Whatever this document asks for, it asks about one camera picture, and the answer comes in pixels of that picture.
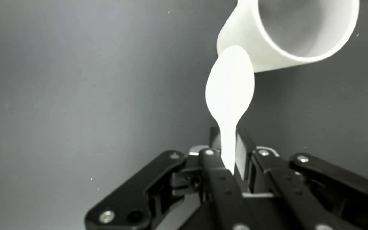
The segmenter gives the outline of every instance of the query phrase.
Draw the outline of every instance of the spoon handle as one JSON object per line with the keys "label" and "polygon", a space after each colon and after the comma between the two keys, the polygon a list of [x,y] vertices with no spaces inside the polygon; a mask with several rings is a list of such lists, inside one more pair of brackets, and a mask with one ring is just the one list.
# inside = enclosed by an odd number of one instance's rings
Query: spoon handle
{"label": "spoon handle", "polygon": [[221,158],[226,168],[235,172],[236,125],[222,125],[221,130]]}

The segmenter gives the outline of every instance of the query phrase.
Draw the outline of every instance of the bolt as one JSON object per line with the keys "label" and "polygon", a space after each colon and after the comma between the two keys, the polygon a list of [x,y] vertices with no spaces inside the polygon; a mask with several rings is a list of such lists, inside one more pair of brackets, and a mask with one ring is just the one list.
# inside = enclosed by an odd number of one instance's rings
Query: bolt
{"label": "bolt", "polygon": [[208,154],[208,156],[212,156],[214,152],[213,152],[213,149],[206,148],[206,149],[204,151],[204,153]]}
{"label": "bolt", "polygon": [[258,152],[259,152],[259,154],[261,154],[261,156],[269,156],[269,151],[267,151],[267,149],[259,149]]}
{"label": "bolt", "polygon": [[333,227],[324,223],[318,223],[315,225],[314,230],[333,230]]}
{"label": "bolt", "polygon": [[246,225],[244,223],[236,223],[232,230],[250,230]]}
{"label": "bolt", "polygon": [[301,154],[301,156],[297,156],[297,161],[306,163],[309,162],[309,158]]}
{"label": "bolt", "polygon": [[100,223],[108,223],[114,218],[114,212],[112,211],[104,211],[99,214],[98,221]]}
{"label": "bolt", "polygon": [[169,154],[169,158],[171,158],[171,160],[177,160],[177,158],[180,158],[180,154],[177,154],[176,152],[172,152],[172,153]]}

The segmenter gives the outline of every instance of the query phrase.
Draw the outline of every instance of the white cup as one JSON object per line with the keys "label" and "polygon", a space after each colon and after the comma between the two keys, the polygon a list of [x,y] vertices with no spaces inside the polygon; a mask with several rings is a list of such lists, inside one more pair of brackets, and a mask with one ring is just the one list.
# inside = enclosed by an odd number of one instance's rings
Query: white cup
{"label": "white cup", "polygon": [[347,42],[359,7],[359,0],[238,0],[219,32],[217,52],[242,46],[254,71],[319,61]]}

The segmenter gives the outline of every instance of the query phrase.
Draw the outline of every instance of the white plastic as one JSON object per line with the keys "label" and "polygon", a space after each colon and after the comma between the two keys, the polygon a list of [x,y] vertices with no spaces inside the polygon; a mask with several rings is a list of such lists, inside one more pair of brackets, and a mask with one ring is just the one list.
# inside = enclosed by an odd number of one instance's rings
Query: white plastic
{"label": "white plastic", "polygon": [[359,6],[359,0],[238,0],[217,52],[238,45],[255,71],[319,61],[347,42]]}
{"label": "white plastic", "polygon": [[247,52],[240,46],[224,48],[213,64],[205,85],[206,107],[221,133],[221,158],[235,170],[236,124],[254,93],[254,71]]}

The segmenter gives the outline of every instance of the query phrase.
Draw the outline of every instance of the gray wall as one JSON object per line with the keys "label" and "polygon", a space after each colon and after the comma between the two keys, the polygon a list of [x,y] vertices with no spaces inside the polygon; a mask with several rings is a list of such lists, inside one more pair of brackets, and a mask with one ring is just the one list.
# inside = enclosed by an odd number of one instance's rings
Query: gray wall
{"label": "gray wall", "polygon": [[[344,51],[256,74],[255,142],[368,177],[361,4]],[[83,229],[85,211],[160,151],[206,143],[203,89],[233,5],[0,0],[0,230]]]}

